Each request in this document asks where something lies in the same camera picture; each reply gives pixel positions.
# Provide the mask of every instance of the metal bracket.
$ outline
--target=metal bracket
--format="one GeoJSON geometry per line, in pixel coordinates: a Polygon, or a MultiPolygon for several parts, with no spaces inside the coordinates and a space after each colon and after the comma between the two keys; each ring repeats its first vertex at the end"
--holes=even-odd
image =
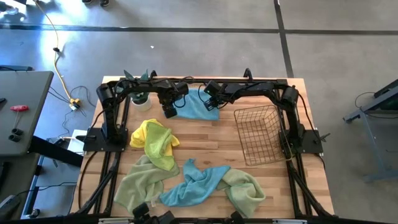
{"type": "Polygon", "coordinates": [[[91,151],[98,151],[98,152],[122,152],[124,151],[124,147],[126,146],[127,142],[127,134],[129,130],[123,129],[119,130],[120,131],[120,136],[121,140],[119,144],[115,144],[114,142],[108,143],[105,141],[103,138],[103,133],[101,131],[101,128],[93,128],[90,130],[90,135],[97,136],[95,140],[87,140],[85,141],[85,145],[83,150],[87,152],[91,151]]]}
{"type": "Polygon", "coordinates": [[[153,71],[150,73],[150,75],[149,75],[149,80],[152,80],[152,78],[154,78],[154,77],[156,77],[156,76],[157,76],[156,71],[153,70],[153,71]]]}
{"type": "MultiPolygon", "coordinates": [[[[292,147],[292,153],[309,153],[309,154],[319,154],[323,153],[322,143],[318,142],[316,134],[319,134],[318,130],[313,132],[312,130],[305,130],[303,134],[302,145],[300,147],[292,147]]],[[[283,132],[279,133],[279,139],[284,139],[283,132]]]]}
{"type": "Polygon", "coordinates": [[[306,220],[288,220],[288,219],[276,219],[272,220],[273,224],[307,224],[306,220]]]}
{"type": "Polygon", "coordinates": [[[253,82],[253,76],[251,75],[250,68],[245,69],[243,77],[249,77],[249,82],[253,82]]]}

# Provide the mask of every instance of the microfiber cloth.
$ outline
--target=microfiber cloth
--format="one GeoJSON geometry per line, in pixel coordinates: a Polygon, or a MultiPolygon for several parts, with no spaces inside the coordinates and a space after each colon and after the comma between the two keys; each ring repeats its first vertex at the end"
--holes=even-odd
{"type": "Polygon", "coordinates": [[[166,156],[166,148],[172,140],[172,130],[155,123],[147,124],[147,139],[145,141],[145,154],[157,167],[170,170],[175,162],[173,156],[166,156]]]}
{"type": "Polygon", "coordinates": [[[229,170],[230,166],[211,167],[203,172],[189,159],[183,166],[185,182],[160,195],[160,201],[169,207],[184,207],[202,203],[229,170]]]}
{"type": "MultiPolygon", "coordinates": [[[[199,92],[200,98],[206,101],[210,98],[210,95],[205,93],[203,90],[199,92]]],[[[179,99],[175,102],[177,106],[184,104],[183,99],[179,99]]],[[[188,118],[188,119],[202,119],[208,121],[218,121],[220,119],[220,111],[217,108],[208,111],[203,105],[203,102],[199,99],[198,89],[190,88],[189,94],[185,95],[185,106],[177,108],[177,117],[188,118]]]]}
{"type": "Polygon", "coordinates": [[[221,189],[225,189],[236,210],[246,217],[252,217],[257,206],[266,198],[256,179],[237,169],[225,173],[217,186],[217,190],[221,189]]]}
{"type": "Polygon", "coordinates": [[[132,210],[143,202],[150,202],[163,192],[162,180],[174,177],[180,173],[178,165],[166,171],[150,162],[145,155],[132,166],[130,172],[123,177],[114,201],[132,214],[132,210]]]}
{"type": "Polygon", "coordinates": [[[131,141],[130,141],[130,146],[131,147],[145,147],[146,148],[146,140],[148,135],[150,134],[150,132],[152,132],[151,130],[154,130],[155,133],[154,134],[150,134],[150,144],[151,146],[154,145],[158,145],[161,147],[164,147],[165,145],[165,149],[164,148],[146,148],[145,149],[145,153],[151,158],[153,159],[153,163],[155,165],[159,165],[160,168],[165,169],[165,170],[170,170],[173,165],[174,165],[174,159],[170,159],[173,158],[173,152],[172,152],[172,146],[178,146],[180,144],[180,142],[178,141],[178,139],[171,135],[171,140],[169,141],[168,138],[166,138],[167,140],[167,144],[164,144],[164,142],[161,143],[156,143],[157,142],[157,135],[158,134],[162,134],[162,131],[168,132],[168,129],[159,129],[157,126],[152,126],[151,128],[148,129],[148,124],[157,124],[160,127],[163,127],[162,124],[160,124],[156,119],[149,119],[149,120],[145,120],[142,122],[142,124],[140,125],[140,127],[135,130],[133,132],[133,134],[131,135],[131,141]]]}

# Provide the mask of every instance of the wooden table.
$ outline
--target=wooden table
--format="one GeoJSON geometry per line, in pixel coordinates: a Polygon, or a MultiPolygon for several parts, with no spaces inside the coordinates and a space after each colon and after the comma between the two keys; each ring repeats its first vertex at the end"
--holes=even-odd
{"type": "MultiPolygon", "coordinates": [[[[119,78],[120,77],[104,77],[103,83],[111,80],[119,80],[119,78]]],[[[304,79],[288,78],[287,81],[289,85],[296,86],[308,106],[309,103],[304,79]]],[[[180,145],[173,148],[173,154],[176,163],[180,166],[181,172],[180,175],[164,181],[165,191],[168,191],[172,187],[183,182],[182,166],[187,159],[195,158],[195,165],[199,169],[229,165],[232,168],[243,170],[257,179],[266,194],[266,199],[257,208],[253,218],[294,217],[286,163],[276,162],[259,166],[247,166],[244,161],[238,130],[234,120],[234,110],[270,105],[272,104],[271,101],[263,96],[241,98],[233,105],[228,105],[220,110],[219,121],[199,121],[181,118],[166,119],[163,115],[162,108],[158,103],[159,101],[156,94],[151,94],[150,97],[152,100],[152,108],[149,111],[138,112],[132,105],[130,106],[127,127],[129,129],[129,134],[131,135],[131,133],[140,126],[143,120],[156,118],[165,127],[171,128],[172,134],[180,140],[180,145]]],[[[119,119],[121,119],[121,113],[123,112],[123,103],[120,105],[119,119]]],[[[303,104],[300,100],[298,101],[297,108],[299,116],[302,118],[301,123],[303,123],[306,129],[310,129],[309,122],[305,117],[303,104]]],[[[312,117],[310,108],[307,109],[310,117],[312,117]]],[[[98,102],[95,116],[101,110],[102,107],[98,102]]],[[[102,122],[103,117],[100,116],[96,127],[100,127],[102,122]]],[[[122,153],[116,189],[118,188],[121,179],[131,169],[131,166],[143,154],[143,149],[136,149],[127,146],[126,150],[122,153]]],[[[83,170],[83,167],[90,155],[91,154],[89,153],[84,157],[81,170],[83,170]]],[[[83,179],[81,204],[84,204],[87,201],[98,185],[103,157],[104,153],[99,152],[88,164],[88,168],[83,179]]],[[[326,211],[333,213],[328,183],[326,181],[326,175],[321,160],[314,155],[303,154],[303,164],[308,188],[323,205],[326,211]]],[[[304,213],[305,210],[303,206],[302,192],[298,186],[297,190],[300,208],[304,213]]],[[[104,192],[101,211],[103,211],[106,204],[108,187],[104,192]]],[[[71,212],[78,210],[77,195],[78,191],[76,190],[71,212]]],[[[202,218],[228,217],[235,211],[232,203],[228,200],[223,191],[214,191],[205,202],[193,207],[170,208],[158,203],[156,207],[150,209],[150,213],[152,215],[161,215],[167,210],[171,210],[176,217],[202,218]]],[[[116,203],[113,203],[111,215],[114,217],[130,216],[125,208],[116,203]]]]}

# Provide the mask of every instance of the wire basket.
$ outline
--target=wire basket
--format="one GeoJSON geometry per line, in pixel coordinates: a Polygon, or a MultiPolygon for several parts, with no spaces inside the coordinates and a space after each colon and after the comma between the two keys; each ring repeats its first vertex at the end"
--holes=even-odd
{"type": "Polygon", "coordinates": [[[236,110],[234,116],[248,166],[291,159],[292,151],[285,133],[281,131],[282,121],[276,106],[236,110]]]}

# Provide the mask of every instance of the blue towel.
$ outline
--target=blue towel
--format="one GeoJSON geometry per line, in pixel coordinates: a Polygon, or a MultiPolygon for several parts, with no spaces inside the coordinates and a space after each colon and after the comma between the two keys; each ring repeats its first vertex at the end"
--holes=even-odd
{"type": "Polygon", "coordinates": [[[183,166],[185,182],[160,195],[160,201],[169,207],[198,205],[206,200],[230,166],[211,167],[203,172],[189,159],[183,166]]]}
{"type": "MultiPolygon", "coordinates": [[[[210,95],[200,90],[200,98],[206,101],[210,98],[210,95]]],[[[182,106],[184,100],[177,100],[175,104],[177,106],[182,106]]],[[[208,121],[218,121],[220,119],[220,111],[217,108],[208,111],[205,105],[203,105],[203,102],[199,99],[197,88],[189,89],[189,94],[185,96],[185,106],[176,108],[176,110],[177,117],[179,118],[202,119],[208,121]]]]}

